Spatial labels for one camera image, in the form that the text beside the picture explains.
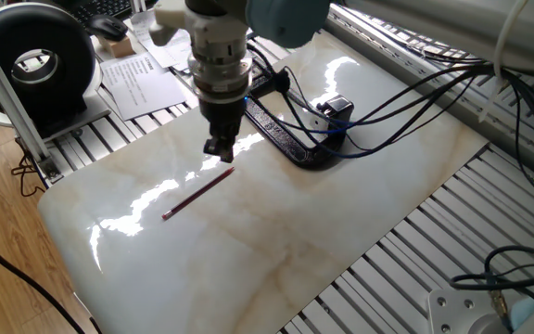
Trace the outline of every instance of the white cable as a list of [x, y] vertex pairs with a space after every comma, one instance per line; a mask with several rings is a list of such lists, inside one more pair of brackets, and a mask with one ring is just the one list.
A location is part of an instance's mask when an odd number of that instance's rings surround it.
[[496, 48], [493, 52], [493, 71], [496, 75], [497, 80], [493, 86], [493, 90], [490, 98], [488, 99], [488, 102], [486, 103], [483, 108], [483, 111], [481, 111], [481, 114], [479, 115], [479, 122], [483, 122], [486, 119], [486, 116], [488, 116], [488, 112], [490, 111], [490, 108], [493, 107], [493, 104], [496, 101], [496, 98], [498, 98], [498, 94], [500, 93], [500, 90], [502, 89], [502, 86], [504, 84], [504, 80], [502, 78], [501, 73], [502, 53], [504, 51], [504, 46], [506, 45], [508, 35], [510, 34], [512, 27], [515, 25], [516, 19], [518, 19], [520, 12], [523, 11], [523, 8], [527, 4], [527, 1], [528, 0], [516, 0], [515, 5], [510, 10], [508, 17], [506, 17], [506, 21], [502, 25], [502, 30], [500, 31], [500, 35], [498, 36], [498, 42], [496, 43]]

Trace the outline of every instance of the wooden floor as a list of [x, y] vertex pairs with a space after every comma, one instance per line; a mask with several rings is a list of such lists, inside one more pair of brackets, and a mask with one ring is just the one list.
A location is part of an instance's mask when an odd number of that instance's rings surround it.
[[[65, 266], [36, 210], [42, 193], [23, 198], [19, 177], [10, 174], [21, 157], [13, 130], [0, 127], [0, 253], [53, 294], [87, 333], [95, 333], [89, 315], [73, 296]], [[39, 185], [38, 176], [26, 176], [27, 190]], [[43, 297], [0, 266], [1, 333], [74, 331]]]

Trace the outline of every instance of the marble surface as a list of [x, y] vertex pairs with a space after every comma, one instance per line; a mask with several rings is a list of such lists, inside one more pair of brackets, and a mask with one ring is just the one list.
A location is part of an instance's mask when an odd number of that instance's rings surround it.
[[[310, 101], [352, 100], [354, 119], [405, 87], [326, 34], [284, 64]], [[289, 118], [281, 97], [263, 102]], [[373, 146], [414, 112], [352, 135]], [[39, 203], [105, 334], [275, 333], [487, 142], [445, 114], [371, 157], [307, 172], [244, 121], [235, 172], [163, 222], [230, 167], [202, 154], [208, 128], [190, 111], [61, 180]]]

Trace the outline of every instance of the round device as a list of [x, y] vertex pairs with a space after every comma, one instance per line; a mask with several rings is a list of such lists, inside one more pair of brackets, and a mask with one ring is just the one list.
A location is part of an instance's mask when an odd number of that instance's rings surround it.
[[85, 29], [62, 9], [38, 3], [0, 8], [0, 66], [39, 131], [86, 109], [95, 53]]

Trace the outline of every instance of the paper document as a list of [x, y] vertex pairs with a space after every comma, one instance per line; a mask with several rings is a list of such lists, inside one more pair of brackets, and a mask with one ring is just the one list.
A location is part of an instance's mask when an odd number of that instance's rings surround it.
[[149, 54], [105, 61], [101, 68], [124, 121], [185, 101], [177, 79]]
[[137, 41], [143, 45], [162, 68], [170, 66], [181, 69], [191, 54], [191, 38], [185, 30], [179, 30], [165, 46], [156, 46], [149, 35], [149, 27], [154, 23], [154, 12], [137, 13], [131, 18]]

